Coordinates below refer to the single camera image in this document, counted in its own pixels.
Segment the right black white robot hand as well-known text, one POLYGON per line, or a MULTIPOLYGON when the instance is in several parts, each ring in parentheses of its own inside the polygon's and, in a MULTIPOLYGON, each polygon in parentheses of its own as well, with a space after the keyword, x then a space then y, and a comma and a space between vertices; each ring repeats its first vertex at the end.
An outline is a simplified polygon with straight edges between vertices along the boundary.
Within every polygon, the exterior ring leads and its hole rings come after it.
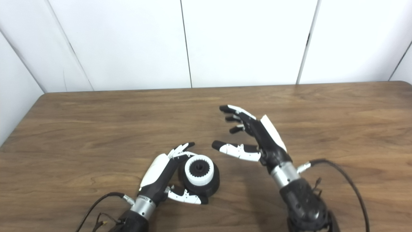
POLYGON ((239 123, 229 130, 230 134, 244 131, 253 137, 257 144, 236 144, 215 140, 211 145, 213 149, 240 160, 260 162, 269 173, 276 167, 282 166, 283 163, 293 162, 284 142, 267 115, 257 119, 253 114, 234 105, 221 105, 219 110, 229 114, 225 118, 227 122, 239 123))

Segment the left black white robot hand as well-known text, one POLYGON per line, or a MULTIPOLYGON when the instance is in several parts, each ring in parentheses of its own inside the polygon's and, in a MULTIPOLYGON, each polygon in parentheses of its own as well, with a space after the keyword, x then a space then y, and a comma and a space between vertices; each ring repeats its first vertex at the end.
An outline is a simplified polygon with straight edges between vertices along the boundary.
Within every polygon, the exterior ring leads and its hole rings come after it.
POLYGON ((169 186, 169 182, 178 168, 189 158, 196 155, 187 151, 194 145, 194 142, 180 144, 169 151, 168 154, 157 156, 143 176, 138 195, 149 198, 156 206, 167 198, 187 204, 208 204, 207 197, 196 195, 185 188, 169 186))

